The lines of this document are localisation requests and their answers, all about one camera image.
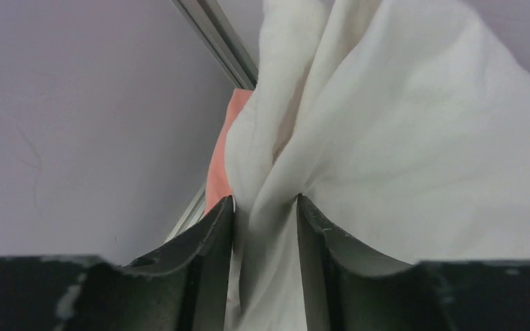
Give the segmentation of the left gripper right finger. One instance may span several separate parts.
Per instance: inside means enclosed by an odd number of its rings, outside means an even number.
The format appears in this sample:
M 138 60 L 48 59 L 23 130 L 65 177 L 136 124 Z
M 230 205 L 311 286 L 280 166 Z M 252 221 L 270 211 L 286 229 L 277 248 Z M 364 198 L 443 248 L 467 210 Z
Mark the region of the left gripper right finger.
M 530 330 L 530 259 L 408 265 L 296 207 L 309 330 Z

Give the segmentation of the white t shirt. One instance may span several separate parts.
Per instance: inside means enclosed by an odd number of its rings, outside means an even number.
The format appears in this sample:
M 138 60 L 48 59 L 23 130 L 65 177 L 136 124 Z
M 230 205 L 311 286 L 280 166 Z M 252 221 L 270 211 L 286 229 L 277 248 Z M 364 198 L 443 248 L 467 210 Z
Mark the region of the white t shirt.
M 530 258 L 530 73 L 462 1 L 265 1 L 226 137 L 238 330 L 305 330 L 294 198 L 403 263 Z

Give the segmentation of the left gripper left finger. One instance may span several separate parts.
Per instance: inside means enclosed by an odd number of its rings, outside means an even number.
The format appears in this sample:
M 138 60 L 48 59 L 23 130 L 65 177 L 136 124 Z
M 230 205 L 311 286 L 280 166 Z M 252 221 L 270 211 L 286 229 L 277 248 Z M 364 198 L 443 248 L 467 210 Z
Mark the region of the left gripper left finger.
M 0 330 L 223 330 L 235 215 L 120 266 L 92 255 L 0 257 Z

